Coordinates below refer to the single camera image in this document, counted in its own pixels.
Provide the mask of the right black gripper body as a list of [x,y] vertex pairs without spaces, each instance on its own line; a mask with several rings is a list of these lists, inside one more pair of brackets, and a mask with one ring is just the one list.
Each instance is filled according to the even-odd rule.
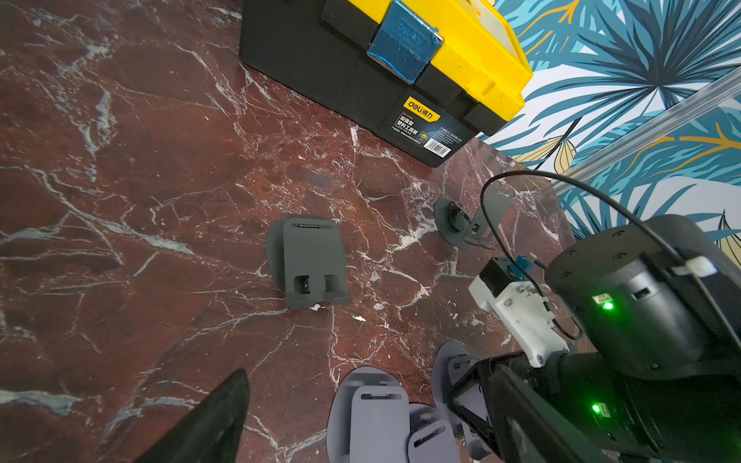
[[595,354],[558,353],[544,368],[521,352],[445,356],[445,417],[472,457],[504,462],[607,462],[592,404],[608,370]]

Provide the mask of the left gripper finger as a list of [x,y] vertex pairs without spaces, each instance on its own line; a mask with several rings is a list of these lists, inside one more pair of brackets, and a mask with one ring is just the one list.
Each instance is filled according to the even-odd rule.
[[250,401],[239,368],[165,433],[139,462],[235,462]]

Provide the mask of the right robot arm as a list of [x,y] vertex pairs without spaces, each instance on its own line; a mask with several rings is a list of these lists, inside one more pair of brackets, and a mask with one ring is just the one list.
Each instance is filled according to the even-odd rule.
[[546,284],[594,346],[574,353],[521,271],[490,260],[469,287],[519,351],[446,343],[435,403],[506,462],[736,462],[740,270],[691,220],[655,217],[563,251]]

